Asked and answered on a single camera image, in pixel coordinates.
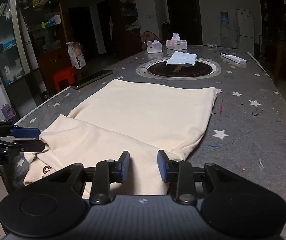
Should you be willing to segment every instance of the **smartphone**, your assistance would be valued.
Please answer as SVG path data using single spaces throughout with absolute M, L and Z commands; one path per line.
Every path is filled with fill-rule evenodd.
M 100 70 L 99 72 L 96 72 L 92 75 L 89 75 L 85 78 L 82 78 L 82 79 L 74 82 L 73 84 L 70 85 L 70 87 L 78 90 L 78 89 L 85 87 L 86 85 L 91 84 L 91 83 L 95 82 L 96 80 L 104 78 L 104 77 L 106 77 L 112 73 L 113 73 L 112 70 L 108 70 L 108 69 Z

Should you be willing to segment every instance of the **dark wooden door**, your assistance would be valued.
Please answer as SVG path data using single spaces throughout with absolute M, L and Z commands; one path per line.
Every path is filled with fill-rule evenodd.
M 68 12 L 74 39 L 81 44 L 85 60 L 95 58 L 99 52 L 96 45 L 90 8 L 69 8 Z
M 111 19 L 111 12 L 110 6 L 108 5 L 108 0 L 99 2 L 96 4 L 99 13 L 99 20 L 102 30 L 102 36 L 104 40 L 104 46 L 106 54 L 111 55 L 113 54 L 112 50 L 112 38 L 110 33 L 110 19 Z
M 170 24 L 188 45 L 202 45 L 202 24 L 199 0 L 167 0 Z

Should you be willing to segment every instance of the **refrigerator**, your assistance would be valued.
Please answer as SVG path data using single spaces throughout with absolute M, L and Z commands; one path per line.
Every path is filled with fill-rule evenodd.
M 254 51 L 254 19 L 253 13 L 245 9 L 236 9 L 236 45 L 253 55 Z

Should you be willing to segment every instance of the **blue gripper pad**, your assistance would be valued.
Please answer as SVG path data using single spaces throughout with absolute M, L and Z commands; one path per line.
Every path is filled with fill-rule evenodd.
M 127 172 L 129 170 L 129 164 L 130 164 L 130 153 L 127 152 L 123 162 L 122 162 L 122 168 L 121 168 L 121 180 L 122 182 L 125 182 L 127 177 Z
M 162 181 L 166 182 L 167 175 L 166 175 L 166 163 L 162 157 L 162 153 L 158 151 L 157 153 L 157 165 L 159 167 L 159 171 L 161 174 Z
M 38 138 L 41 131 L 38 128 L 15 128 L 10 134 L 15 138 Z

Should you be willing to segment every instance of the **folded cloth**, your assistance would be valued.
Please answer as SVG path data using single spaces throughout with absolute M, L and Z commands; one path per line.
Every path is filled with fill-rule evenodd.
M 205 133 L 215 99 L 215 88 L 189 90 L 115 79 L 42 132 L 44 152 L 25 153 L 30 168 L 24 184 L 72 163 L 93 167 L 102 160 L 117 160 L 127 150 L 133 175 L 127 186 L 111 189 L 165 194 L 158 150 L 164 149 L 170 159 L 185 160 Z
M 186 158 L 202 139 L 215 88 L 181 89 L 114 79 L 68 117 L 129 135 Z
M 39 138 L 46 143 L 46 148 L 42 153 L 25 153 L 30 167 L 24 185 L 73 163 L 94 167 L 103 160 L 117 160 L 127 150 L 131 157 L 127 180 L 124 184 L 111 184 L 112 195 L 163 195 L 167 192 L 157 166 L 159 149 L 152 145 L 63 115 Z M 181 159 L 181 156 L 166 153 L 172 160 Z M 87 182 L 84 198 L 89 198 L 90 190 L 91 182 Z
M 182 51 L 176 51 L 172 54 L 172 57 L 166 62 L 167 65 L 170 64 L 191 64 L 195 65 L 196 54 L 185 53 Z

